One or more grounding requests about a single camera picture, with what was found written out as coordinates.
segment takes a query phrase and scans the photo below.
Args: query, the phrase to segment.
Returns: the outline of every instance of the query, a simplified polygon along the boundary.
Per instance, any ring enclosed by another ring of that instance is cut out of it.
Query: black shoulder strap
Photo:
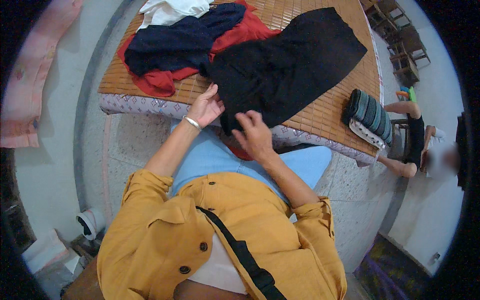
[[[285,298],[275,287],[273,276],[267,270],[262,269],[257,265],[252,254],[248,251],[247,243],[244,240],[236,240],[217,215],[199,206],[196,208],[200,209],[215,225],[217,225],[227,239],[230,247],[232,247],[233,252],[238,257],[241,265],[247,270],[253,283],[262,292],[265,298],[268,300],[287,300],[287,298]]]

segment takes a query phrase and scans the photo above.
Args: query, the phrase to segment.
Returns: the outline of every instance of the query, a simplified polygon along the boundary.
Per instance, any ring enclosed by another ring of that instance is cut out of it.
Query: person's left hand
[[[188,111],[187,117],[196,121],[202,128],[213,122],[225,111],[225,106],[217,91],[218,85],[211,83],[205,93],[197,97]]]

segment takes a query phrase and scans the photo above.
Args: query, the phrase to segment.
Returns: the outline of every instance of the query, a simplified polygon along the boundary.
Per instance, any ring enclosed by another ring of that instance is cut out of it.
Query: hand
[[[276,156],[272,147],[272,133],[263,122],[261,113],[249,110],[246,114],[238,113],[235,117],[242,126],[243,133],[236,129],[232,133],[251,158],[262,165]]]
[[[425,169],[425,162],[426,162],[426,158],[427,158],[427,153],[428,153],[428,150],[427,149],[423,149],[421,151],[421,154],[420,154],[420,171],[422,171],[422,169]]]
[[[217,91],[218,85],[211,83],[205,93],[197,97],[188,111],[187,117],[196,121],[202,128],[213,122],[225,111],[225,106]]]

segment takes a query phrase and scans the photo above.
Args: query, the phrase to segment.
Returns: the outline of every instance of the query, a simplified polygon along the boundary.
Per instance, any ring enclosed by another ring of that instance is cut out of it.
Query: bamboo mat
[[[215,1],[215,3],[225,2],[231,1]],[[361,89],[375,99],[380,97],[380,79],[372,37],[361,4],[356,0],[247,0],[247,3],[258,9],[253,13],[268,28],[282,30],[290,23],[291,19],[301,13],[319,8],[335,7],[336,12],[352,28],[357,39],[368,51],[352,72],[339,84],[285,121],[283,125],[310,132],[376,156],[377,148],[358,137],[341,122],[342,109],[347,105],[353,89]],[[133,18],[118,48],[135,33],[142,21],[143,15],[136,15]],[[206,78],[196,74],[175,82],[175,87],[177,90],[174,95],[162,97],[162,99],[191,104],[208,87],[208,82]],[[98,92],[155,98],[145,94],[133,84],[131,76],[116,53],[103,75]]]

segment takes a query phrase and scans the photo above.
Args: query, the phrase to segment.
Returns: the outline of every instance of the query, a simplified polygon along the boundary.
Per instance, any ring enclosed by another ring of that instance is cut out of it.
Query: bed
[[[231,1],[215,1],[215,4]],[[361,89],[383,105],[382,73],[372,31],[362,6],[351,0],[247,0],[257,8],[253,13],[270,29],[284,29],[295,16],[314,9],[335,7],[337,13],[352,28],[357,39],[367,48],[358,65],[335,87],[325,92],[292,118],[272,129],[277,142],[288,145],[301,143],[323,145],[362,165],[375,162],[378,148],[354,134],[341,122],[341,112],[353,89]],[[143,21],[136,15],[127,28],[119,48]],[[142,92],[117,54],[108,66],[98,92],[100,107],[107,114],[164,114],[181,119],[192,102],[209,82],[199,74],[175,82],[175,94],[154,97]]]

